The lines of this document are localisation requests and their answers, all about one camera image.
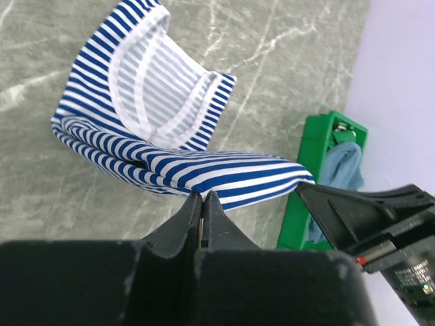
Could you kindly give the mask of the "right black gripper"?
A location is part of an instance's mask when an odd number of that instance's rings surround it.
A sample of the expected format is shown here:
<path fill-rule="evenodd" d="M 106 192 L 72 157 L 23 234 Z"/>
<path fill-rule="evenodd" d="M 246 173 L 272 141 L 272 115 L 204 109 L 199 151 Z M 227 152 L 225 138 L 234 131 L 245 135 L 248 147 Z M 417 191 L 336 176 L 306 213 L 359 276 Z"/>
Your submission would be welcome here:
<path fill-rule="evenodd" d="M 332 248 L 381 273 L 419 325 L 434 324 L 434 197 L 407 185 L 362 193 L 301 183 L 296 193 Z"/>

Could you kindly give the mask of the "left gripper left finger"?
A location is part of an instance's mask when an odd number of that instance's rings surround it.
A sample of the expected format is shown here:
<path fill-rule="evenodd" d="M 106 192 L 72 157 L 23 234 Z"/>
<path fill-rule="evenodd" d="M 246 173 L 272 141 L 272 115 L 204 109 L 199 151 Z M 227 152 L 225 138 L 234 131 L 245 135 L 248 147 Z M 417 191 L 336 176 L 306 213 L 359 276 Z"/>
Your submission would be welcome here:
<path fill-rule="evenodd" d="M 1 244 L 2 325 L 186 325 L 201 199 L 141 240 Z"/>

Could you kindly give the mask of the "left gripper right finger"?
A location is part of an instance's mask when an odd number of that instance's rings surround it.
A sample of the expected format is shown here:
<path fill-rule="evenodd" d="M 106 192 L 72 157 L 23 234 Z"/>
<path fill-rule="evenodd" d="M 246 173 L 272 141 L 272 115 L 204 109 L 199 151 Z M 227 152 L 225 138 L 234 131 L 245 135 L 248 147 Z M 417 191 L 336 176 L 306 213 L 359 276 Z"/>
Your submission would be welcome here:
<path fill-rule="evenodd" d="M 339 251 L 265 250 L 205 200 L 195 257 L 197 325 L 375 325 L 352 258 Z"/>

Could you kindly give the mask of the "light blue tank top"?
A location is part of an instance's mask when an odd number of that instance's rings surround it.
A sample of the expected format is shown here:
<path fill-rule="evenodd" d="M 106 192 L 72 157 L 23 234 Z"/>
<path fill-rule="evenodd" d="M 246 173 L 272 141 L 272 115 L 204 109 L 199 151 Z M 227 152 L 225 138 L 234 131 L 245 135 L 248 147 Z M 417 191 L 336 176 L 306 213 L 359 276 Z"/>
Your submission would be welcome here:
<path fill-rule="evenodd" d="M 360 172 L 362 149 L 354 142 L 344 142 L 330 149 L 324 159 L 317 184 L 337 189 L 359 190 L 364 185 Z"/>

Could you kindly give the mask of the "blue white striped tank top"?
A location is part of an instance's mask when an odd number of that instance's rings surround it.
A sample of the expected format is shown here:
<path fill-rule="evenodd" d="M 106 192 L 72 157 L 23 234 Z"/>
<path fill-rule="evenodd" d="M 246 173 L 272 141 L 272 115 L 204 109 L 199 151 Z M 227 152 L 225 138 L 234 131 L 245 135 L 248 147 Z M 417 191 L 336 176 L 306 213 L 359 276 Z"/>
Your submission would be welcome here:
<path fill-rule="evenodd" d="M 154 194 L 206 198 L 232 210 L 312 183 L 302 165 L 208 145 L 236 78 L 203 68 L 167 34 L 158 1 L 121 1 L 76 56 L 50 120 L 67 147 Z"/>

